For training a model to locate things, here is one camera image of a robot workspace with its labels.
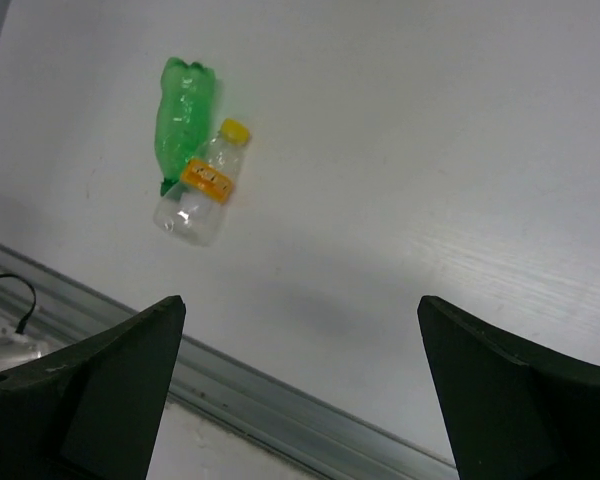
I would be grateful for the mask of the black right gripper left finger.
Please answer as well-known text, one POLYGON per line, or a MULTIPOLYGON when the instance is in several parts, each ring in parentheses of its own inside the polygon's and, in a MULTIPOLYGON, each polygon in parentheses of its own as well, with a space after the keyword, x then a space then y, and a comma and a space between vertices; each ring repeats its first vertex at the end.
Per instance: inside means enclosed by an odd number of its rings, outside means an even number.
POLYGON ((179 296, 0 372, 0 479, 143 479, 185 321, 179 296))

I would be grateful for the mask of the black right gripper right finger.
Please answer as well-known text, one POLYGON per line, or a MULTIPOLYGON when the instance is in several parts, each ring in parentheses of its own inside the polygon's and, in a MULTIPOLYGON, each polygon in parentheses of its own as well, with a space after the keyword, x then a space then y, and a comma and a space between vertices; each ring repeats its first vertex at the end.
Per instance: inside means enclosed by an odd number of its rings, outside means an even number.
POLYGON ((435 296, 418 321, 462 479, 600 479, 600 366, 435 296))

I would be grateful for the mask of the small yellow cap bottle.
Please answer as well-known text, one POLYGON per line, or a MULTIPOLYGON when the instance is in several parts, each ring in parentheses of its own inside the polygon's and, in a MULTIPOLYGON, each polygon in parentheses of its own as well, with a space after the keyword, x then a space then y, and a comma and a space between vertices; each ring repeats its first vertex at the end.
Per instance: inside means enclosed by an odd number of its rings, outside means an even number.
POLYGON ((155 225, 190 244, 210 245, 221 228, 250 140, 245 125, 225 119, 160 199, 155 225))

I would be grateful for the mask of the green crushed plastic bottle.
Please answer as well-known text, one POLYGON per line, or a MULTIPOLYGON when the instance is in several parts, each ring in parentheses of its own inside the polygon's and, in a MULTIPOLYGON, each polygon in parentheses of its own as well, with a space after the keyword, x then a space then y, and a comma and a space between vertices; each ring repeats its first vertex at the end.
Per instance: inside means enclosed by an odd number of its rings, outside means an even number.
POLYGON ((211 132, 217 80, 200 62, 169 58, 160 78, 154 152, 163 180, 160 194, 174 186, 190 158, 211 132))

